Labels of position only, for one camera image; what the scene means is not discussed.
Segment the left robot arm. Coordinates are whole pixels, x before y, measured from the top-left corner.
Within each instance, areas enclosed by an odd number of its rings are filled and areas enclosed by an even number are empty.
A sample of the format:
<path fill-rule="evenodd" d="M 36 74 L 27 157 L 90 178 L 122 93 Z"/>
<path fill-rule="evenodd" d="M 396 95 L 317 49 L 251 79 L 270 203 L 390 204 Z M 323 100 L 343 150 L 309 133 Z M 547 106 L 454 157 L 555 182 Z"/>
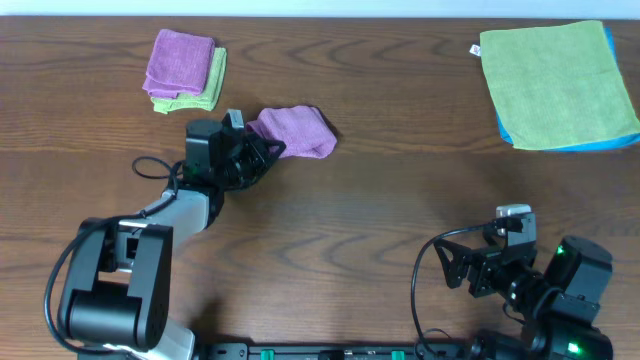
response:
<path fill-rule="evenodd" d="M 134 214 L 86 219 L 59 256 L 43 300 L 52 337 L 81 359 L 193 358 L 194 333 L 169 318 L 173 251 L 285 148 L 231 116 L 189 122 L 185 157 L 164 166 L 160 199 Z"/>

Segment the purple microfiber cloth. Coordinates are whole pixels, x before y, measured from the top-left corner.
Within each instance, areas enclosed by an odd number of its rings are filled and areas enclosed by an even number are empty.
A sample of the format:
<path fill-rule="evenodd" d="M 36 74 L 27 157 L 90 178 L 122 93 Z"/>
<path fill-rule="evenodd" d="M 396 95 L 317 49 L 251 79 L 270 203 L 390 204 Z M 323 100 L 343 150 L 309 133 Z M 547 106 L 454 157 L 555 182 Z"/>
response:
<path fill-rule="evenodd" d="M 312 106 L 265 108 L 246 127 L 263 139 L 282 141 L 286 148 L 281 158 L 324 159 L 338 143 L 321 112 Z"/>

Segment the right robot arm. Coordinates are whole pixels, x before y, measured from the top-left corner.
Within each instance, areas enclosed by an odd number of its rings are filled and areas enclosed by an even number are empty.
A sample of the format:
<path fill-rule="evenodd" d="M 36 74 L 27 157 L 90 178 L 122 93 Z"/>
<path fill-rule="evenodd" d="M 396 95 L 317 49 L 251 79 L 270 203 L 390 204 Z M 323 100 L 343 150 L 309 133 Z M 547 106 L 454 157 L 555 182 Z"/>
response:
<path fill-rule="evenodd" d="M 435 249 L 447 285 L 470 282 L 469 293 L 497 293 L 523 316 L 518 338 L 481 330 L 465 355 L 468 359 L 593 359 L 614 357 L 611 340 L 593 322 L 613 272 L 611 254 L 579 237 L 562 239 L 545 272 L 533 268 L 533 241 L 472 250 L 438 240 Z"/>

